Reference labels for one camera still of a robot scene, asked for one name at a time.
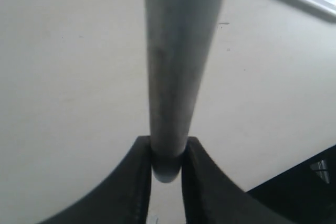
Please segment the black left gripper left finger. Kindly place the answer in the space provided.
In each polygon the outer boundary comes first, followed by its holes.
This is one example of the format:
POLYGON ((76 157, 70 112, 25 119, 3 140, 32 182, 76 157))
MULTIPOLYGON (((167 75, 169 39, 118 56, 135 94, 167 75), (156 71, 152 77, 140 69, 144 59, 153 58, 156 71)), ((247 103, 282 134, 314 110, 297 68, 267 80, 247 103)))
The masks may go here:
POLYGON ((146 223, 151 193, 150 139, 139 136, 94 190, 45 223, 146 223))

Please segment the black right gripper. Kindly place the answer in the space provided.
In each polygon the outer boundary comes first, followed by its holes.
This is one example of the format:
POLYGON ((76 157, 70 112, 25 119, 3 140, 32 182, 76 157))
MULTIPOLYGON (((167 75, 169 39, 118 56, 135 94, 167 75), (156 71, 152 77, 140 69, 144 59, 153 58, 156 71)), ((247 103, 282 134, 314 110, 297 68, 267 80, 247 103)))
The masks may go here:
POLYGON ((295 223, 335 223, 335 146, 247 193, 295 223))

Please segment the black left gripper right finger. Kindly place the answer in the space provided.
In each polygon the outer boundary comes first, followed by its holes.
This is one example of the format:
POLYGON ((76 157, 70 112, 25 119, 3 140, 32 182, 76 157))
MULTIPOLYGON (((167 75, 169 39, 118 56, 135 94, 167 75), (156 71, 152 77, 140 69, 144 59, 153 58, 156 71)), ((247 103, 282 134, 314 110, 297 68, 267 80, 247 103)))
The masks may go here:
POLYGON ((256 202, 213 162, 200 141, 189 137, 182 164, 187 223, 262 223, 256 202))

